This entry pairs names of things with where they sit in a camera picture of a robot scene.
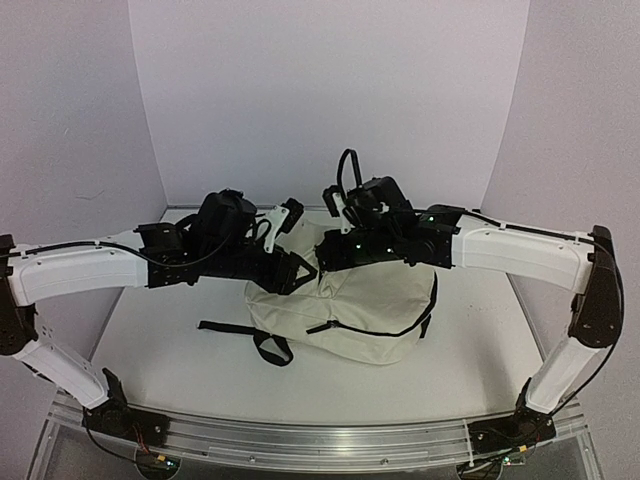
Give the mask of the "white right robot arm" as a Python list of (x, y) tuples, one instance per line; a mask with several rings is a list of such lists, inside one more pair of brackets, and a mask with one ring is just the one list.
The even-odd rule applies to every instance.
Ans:
[(599, 352), (617, 344), (624, 293), (610, 231), (545, 230), (486, 217), (460, 207), (396, 207), (374, 212), (348, 232), (329, 230), (316, 248), (324, 271), (401, 260), (452, 269), (483, 269), (542, 281), (573, 295), (561, 340), (524, 389), (531, 411), (554, 414)]

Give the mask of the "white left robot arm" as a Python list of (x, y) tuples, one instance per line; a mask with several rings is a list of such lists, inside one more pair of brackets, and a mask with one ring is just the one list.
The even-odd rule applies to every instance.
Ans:
[(193, 240), (163, 224), (113, 237), (44, 246), (1, 238), (1, 354), (71, 394), (114, 435), (127, 434), (134, 413), (119, 378), (58, 343), (37, 326), (39, 300), (86, 291), (185, 283), (203, 277), (248, 280), (269, 293), (288, 295), (313, 280), (317, 270), (300, 255), (265, 240), (231, 234)]

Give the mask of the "cream white backpack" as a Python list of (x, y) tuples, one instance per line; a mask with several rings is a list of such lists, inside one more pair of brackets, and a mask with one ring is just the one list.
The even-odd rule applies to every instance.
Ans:
[(202, 320), (198, 327), (248, 336), (262, 359), (278, 367), (293, 361), (293, 343), (390, 365), (425, 337), (438, 293), (434, 268), (391, 261), (319, 273), (287, 296), (249, 283), (244, 296), (250, 325)]

